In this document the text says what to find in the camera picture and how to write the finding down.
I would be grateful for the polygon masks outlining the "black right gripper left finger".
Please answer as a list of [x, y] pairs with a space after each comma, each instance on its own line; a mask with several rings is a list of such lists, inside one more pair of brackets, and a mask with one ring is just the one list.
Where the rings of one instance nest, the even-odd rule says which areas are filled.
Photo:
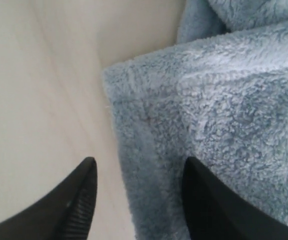
[[39, 201], [0, 223], [0, 240], [85, 240], [97, 198], [97, 164], [85, 158]]

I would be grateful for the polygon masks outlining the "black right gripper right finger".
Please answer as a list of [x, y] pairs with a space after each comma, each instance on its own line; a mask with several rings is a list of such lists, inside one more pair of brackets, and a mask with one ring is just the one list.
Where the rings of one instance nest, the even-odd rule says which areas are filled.
[[195, 157], [184, 165], [182, 204], [193, 240], [288, 240], [288, 226], [242, 199]]

